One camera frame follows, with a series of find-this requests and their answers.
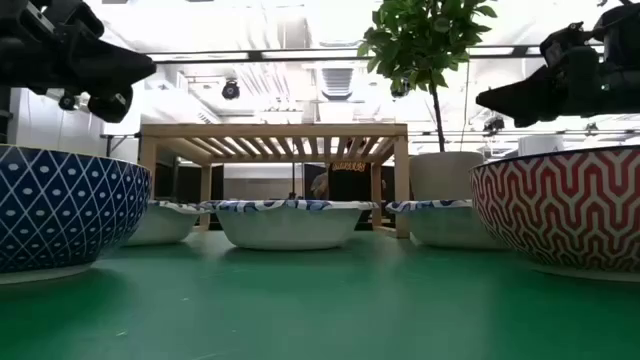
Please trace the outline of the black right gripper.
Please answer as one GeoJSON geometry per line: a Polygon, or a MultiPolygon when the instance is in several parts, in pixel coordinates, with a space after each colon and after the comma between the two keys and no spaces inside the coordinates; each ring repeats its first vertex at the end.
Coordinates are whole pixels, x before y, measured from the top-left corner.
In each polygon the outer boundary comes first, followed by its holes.
{"type": "Polygon", "coordinates": [[[559,116],[640,114],[640,59],[599,61],[587,47],[567,54],[567,68],[542,66],[524,80],[476,96],[476,104],[514,119],[515,127],[559,116]]]}

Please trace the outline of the white cylindrical container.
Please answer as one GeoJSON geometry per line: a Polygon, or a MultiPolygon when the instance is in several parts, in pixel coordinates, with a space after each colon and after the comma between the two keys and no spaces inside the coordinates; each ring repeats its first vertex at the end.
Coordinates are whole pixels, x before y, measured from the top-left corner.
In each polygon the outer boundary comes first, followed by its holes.
{"type": "Polygon", "coordinates": [[[553,153],[564,149],[564,137],[558,134],[530,135],[518,139],[519,156],[553,153]]]}

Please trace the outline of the ceiling air vent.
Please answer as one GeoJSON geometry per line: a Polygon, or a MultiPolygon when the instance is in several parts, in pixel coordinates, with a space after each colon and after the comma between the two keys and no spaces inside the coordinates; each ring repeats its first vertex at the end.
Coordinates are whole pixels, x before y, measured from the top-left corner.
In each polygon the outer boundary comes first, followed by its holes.
{"type": "Polygon", "coordinates": [[[322,68],[323,86],[321,93],[328,101],[347,101],[353,91],[353,68],[322,68]]]}

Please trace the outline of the red zigzag-pattern ceramic bowl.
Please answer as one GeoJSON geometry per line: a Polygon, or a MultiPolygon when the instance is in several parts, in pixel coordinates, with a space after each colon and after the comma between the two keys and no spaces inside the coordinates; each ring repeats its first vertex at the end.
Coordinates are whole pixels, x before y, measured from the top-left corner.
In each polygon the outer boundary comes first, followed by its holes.
{"type": "Polygon", "coordinates": [[[520,156],[469,175],[488,234],[535,270],[640,283],[640,145],[520,156]]]}

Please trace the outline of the person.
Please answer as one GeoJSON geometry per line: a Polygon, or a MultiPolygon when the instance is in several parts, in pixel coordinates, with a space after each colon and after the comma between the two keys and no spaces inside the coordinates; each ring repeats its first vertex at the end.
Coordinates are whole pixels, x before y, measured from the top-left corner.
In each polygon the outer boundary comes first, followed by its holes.
{"type": "Polygon", "coordinates": [[[372,164],[334,162],[317,175],[310,186],[314,199],[330,201],[371,201],[372,164]]]}

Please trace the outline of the green leafy potted tree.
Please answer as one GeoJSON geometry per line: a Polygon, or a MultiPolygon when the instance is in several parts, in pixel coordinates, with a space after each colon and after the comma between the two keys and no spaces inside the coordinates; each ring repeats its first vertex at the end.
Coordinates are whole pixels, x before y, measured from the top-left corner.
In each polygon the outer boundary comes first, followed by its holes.
{"type": "Polygon", "coordinates": [[[367,71],[391,81],[406,78],[411,91],[431,95],[439,150],[445,137],[438,90],[448,86],[444,72],[470,60],[468,49],[491,28],[483,18],[498,17],[489,0],[383,0],[371,14],[357,55],[369,55],[367,71]]]}

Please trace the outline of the slatted bamboo shelf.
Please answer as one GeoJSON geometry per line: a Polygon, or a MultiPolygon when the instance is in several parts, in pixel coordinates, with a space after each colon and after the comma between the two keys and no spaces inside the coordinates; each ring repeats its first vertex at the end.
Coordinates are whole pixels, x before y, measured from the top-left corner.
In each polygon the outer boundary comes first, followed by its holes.
{"type": "Polygon", "coordinates": [[[210,200],[214,164],[334,163],[372,165],[371,197],[382,203],[381,166],[394,159],[394,199],[410,199],[405,124],[145,124],[139,164],[156,170],[157,150],[169,149],[201,167],[202,200],[210,200]]]}

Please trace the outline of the white plant pot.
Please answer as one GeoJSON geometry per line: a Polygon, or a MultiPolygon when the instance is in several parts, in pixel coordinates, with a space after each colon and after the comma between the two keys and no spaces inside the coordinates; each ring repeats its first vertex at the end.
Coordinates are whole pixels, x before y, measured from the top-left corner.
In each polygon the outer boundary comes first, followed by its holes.
{"type": "Polygon", "coordinates": [[[415,200],[469,200],[471,168],[482,165],[478,152],[424,153],[409,159],[410,186],[415,200]]]}

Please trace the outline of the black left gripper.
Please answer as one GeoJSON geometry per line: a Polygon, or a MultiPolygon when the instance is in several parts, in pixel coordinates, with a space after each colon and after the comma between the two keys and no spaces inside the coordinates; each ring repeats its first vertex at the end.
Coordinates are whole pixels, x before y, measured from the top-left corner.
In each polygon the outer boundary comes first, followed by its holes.
{"type": "Polygon", "coordinates": [[[130,85],[154,74],[156,64],[98,39],[103,34],[83,0],[0,0],[0,85],[38,95],[61,89],[64,110],[74,109],[83,91],[105,93],[91,95],[88,109],[120,123],[132,104],[130,85]]]}

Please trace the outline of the navy diamond-pattern ceramic bowl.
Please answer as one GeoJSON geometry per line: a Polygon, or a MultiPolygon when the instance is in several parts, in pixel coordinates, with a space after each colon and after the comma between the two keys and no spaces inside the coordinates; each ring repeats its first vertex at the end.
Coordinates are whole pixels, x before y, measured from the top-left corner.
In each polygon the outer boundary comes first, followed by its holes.
{"type": "Polygon", "coordinates": [[[0,144],[0,285],[88,270],[135,233],[151,190],[135,163],[0,144]]]}

